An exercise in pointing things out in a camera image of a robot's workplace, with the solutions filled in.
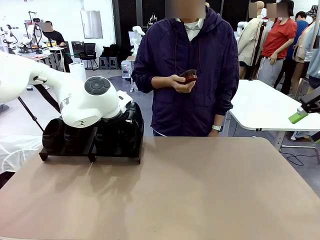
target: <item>black office chair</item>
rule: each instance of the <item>black office chair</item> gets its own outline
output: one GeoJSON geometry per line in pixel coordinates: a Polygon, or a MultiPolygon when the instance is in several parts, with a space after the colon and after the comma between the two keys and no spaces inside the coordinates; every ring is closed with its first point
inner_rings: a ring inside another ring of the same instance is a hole
{"type": "Polygon", "coordinates": [[[99,66],[96,62],[97,53],[95,52],[95,47],[96,47],[95,43],[85,43],[84,44],[84,52],[79,52],[81,62],[83,60],[87,61],[86,62],[86,69],[88,69],[88,67],[89,67],[89,60],[90,60],[92,71],[97,70],[97,69],[94,69],[94,66],[92,64],[92,60],[95,62],[95,65],[97,66],[97,68],[99,68],[99,66]]]}

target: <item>gray circular cap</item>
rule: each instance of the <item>gray circular cap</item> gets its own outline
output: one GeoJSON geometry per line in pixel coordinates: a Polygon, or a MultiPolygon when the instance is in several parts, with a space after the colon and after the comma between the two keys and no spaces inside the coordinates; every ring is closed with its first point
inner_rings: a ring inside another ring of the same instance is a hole
{"type": "Polygon", "coordinates": [[[110,82],[102,76],[92,76],[85,81],[84,89],[87,93],[97,96],[106,93],[110,88],[110,82]]]}

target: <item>black shoe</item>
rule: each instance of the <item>black shoe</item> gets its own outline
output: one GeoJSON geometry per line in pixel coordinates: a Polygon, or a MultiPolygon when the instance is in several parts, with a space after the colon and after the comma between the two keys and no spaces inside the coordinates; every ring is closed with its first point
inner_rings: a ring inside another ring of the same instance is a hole
{"type": "Polygon", "coordinates": [[[52,119],[42,134],[42,145],[48,153],[60,153],[64,146],[66,124],[58,118],[52,119]]]}
{"type": "Polygon", "coordinates": [[[76,128],[66,126],[64,131],[64,147],[67,152],[82,153],[93,131],[92,126],[76,128]]]}
{"type": "Polygon", "coordinates": [[[138,104],[133,102],[127,109],[128,118],[121,123],[119,131],[119,146],[123,154],[134,151],[142,137],[143,117],[138,104]]]}
{"type": "Polygon", "coordinates": [[[95,133],[95,148],[99,154],[114,155],[118,146],[118,124],[99,126],[95,133]]]}

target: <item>purple jacket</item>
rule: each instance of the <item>purple jacket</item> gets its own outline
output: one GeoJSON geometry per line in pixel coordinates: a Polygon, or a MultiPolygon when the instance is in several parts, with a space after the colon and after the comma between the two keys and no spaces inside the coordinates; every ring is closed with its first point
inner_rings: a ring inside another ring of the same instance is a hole
{"type": "Polygon", "coordinates": [[[206,137],[215,115],[225,115],[239,83],[238,47],[232,27],[206,7],[199,34],[190,42],[183,22],[163,19],[147,31],[132,73],[138,89],[153,90],[152,124],[165,136],[206,137]],[[153,77],[197,70],[191,93],[154,89],[153,77]]]}

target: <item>white collar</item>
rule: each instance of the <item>white collar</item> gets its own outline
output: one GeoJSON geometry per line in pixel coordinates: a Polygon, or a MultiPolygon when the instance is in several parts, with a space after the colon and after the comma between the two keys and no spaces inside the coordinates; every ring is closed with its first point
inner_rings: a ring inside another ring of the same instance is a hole
{"type": "MultiPolygon", "coordinates": [[[[181,23],[180,18],[176,18],[175,20],[181,23]]],[[[204,21],[205,21],[204,18],[199,18],[198,22],[196,23],[196,26],[198,26],[201,29],[204,25],[204,21]]]]}

